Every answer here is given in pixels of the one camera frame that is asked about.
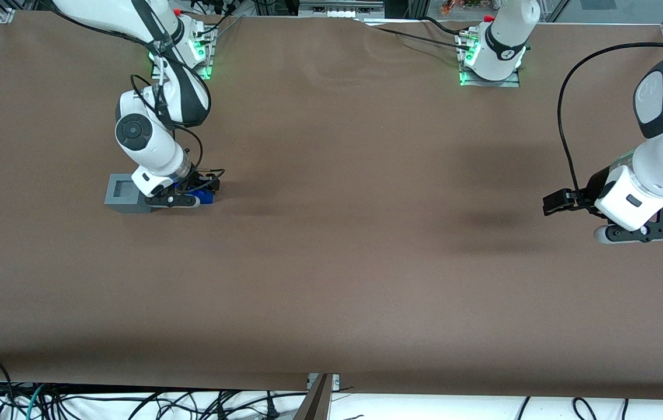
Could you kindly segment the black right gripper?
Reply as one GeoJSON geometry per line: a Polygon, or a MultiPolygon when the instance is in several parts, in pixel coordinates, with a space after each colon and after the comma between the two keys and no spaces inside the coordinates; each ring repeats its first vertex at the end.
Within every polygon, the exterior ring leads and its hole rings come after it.
{"type": "Polygon", "coordinates": [[[215,193],[219,191],[219,188],[219,176],[201,177],[197,166],[191,164],[185,178],[175,184],[174,193],[177,195],[203,195],[208,192],[215,193]]]}

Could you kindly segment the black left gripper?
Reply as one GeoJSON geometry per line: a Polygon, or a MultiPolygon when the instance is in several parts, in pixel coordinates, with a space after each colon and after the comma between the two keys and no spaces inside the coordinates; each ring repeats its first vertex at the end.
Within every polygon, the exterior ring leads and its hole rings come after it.
{"type": "Polygon", "coordinates": [[[544,197],[544,216],[566,212],[573,207],[586,207],[588,212],[598,212],[595,201],[600,197],[608,179],[610,167],[596,171],[586,183],[585,188],[555,191],[544,197]]]}

